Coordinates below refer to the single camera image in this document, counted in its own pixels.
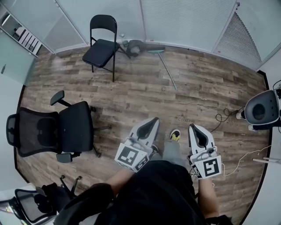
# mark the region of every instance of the black baseboard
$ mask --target black baseboard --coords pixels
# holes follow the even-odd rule
[[[259,70],[257,73],[263,75],[263,77],[264,77],[264,82],[265,82],[265,86],[266,86],[267,90],[269,90],[269,85],[268,85],[266,73],[263,72],[263,71],[261,71],[261,70]],[[271,145],[271,141],[272,141],[272,128],[269,130],[268,146]],[[271,150],[271,147],[269,147],[269,148],[267,149],[267,157],[269,157],[269,155],[270,155],[270,150]],[[253,206],[254,206],[254,204],[255,204],[255,202],[256,202],[256,199],[257,199],[257,197],[258,197],[258,195],[259,195],[260,189],[262,188],[262,185],[263,185],[263,181],[264,181],[264,177],[265,177],[266,172],[267,172],[267,163],[265,163],[265,165],[264,165],[263,174],[262,174],[262,177],[261,177],[261,179],[260,179],[259,186],[258,186],[258,189],[257,189],[257,191],[256,191],[256,194],[255,194],[255,196],[254,196],[254,198],[253,198],[253,201],[252,201],[252,203],[251,203],[249,209],[247,210],[247,212],[246,212],[244,218],[241,220],[240,225],[242,225],[242,224],[244,223],[245,219],[247,218],[248,214],[250,213],[251,209],[253,208]]]
[[[21,107],[21,102],[22,102],[22,96],[23,96],[23,92],[25,91],[25,85],[22,86],[22,90],[21,93],[19,95],[19,99],[18,99],[18,106],[17,106],[17,112],[19,110],[19,108]],[[21,171],[18,169],[18,162],[17,162],[17,149],[14,147],[14,167],[17,170],[17,172],[20,174],[20,176],[22,177],[22,179],[25,180],[26,183],[29,183],[28,179],[26,179],[26,177],[21,173]]]

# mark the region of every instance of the black shirt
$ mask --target black shirt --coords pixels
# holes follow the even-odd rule
[[[76,224],[74,221],[101,212],[95,225],[231,225],[226,216],[204,219],[192,184],[184,167],[149,161],[122,188],[111,207],[106,208],[113,198],[111,187],[96,184],[70,202],[55,224]],[[71,210],[75,205],[79,212]]]

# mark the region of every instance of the white slatted object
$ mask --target white slatted object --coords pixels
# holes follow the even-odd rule
[[[236,0],[141,0],[147,41],[212,51]]]
[[[258,69],[262,62],[251,35],[237,13],[234,13],[214,53],[253,70]]]
[[[117,40],[143,40],[144,28],[139,0],[57,0],[83,38],[90,42],[90,21],[95,15],[111,15],[117,22]],[[113,40],[111,31],[94,29],[95,39]]]

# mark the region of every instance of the black sleeve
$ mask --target black sleeve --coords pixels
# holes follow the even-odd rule
[[[222,215],[219,217],[212,217],[206,219],[207,224],[214,224],[214,225],[233,225],[230,219],[226,215]]]
[[[114,198],[109,184],[95,184],[71,200],[60,212],[54,225],[78,225],[89,216],[102,212]]]

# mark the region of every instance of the black office chair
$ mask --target black office chair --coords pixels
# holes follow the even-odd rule
[[[92,29],[97,29],[97,28],[102,28],[112,31],[114,33],[114,42],[104,39],[95,40],[92,37]],[[85,63],[92,65],[92,72],[94,72],[94,66],[98,68],[104,68],[104,66],[108,63],[108,61],[113,56],[113,70],[111,71],[107,68],[104,68],[105,70],[112,72],[113,82],[114,82],[114,70],[115,70],[115,52],[117,52],[118,49],[120,48],[122,51],[121,53],[127,55],[124,49],[121,48],[120,44],[116,43],[116,35],[117,35],[117,23],[112,16],[110,15],[94,16],[90,22],[91,47],[82,57]]]
[[[39,221],[46,222],[57,215],[57,212],[76,197],[74,191],[77,181],[82,179],[79,176],[70,191],[63,181],[64,178],[64,175],[60,177],[61,186],[53,183],[43,185],[42,188],[36,187],[36,191],[16,189],[15,197],[8,201],[16,217],[27,224],[39,224]]]
[[[63,100],[64,96],[64,91],[59,91],[50,101],[51,105],[58,102],[67,106],[60,113],[21,107],[17,114],[8,117],[7,141],[18,149],[21,157],[55,152],[59,162],[69,163],[81,152],[94,150],[97,157],[101,156],[94,146],[94,132],[111,126],[93,128],[91,112],[96,109],[85,101],[71,105]]]

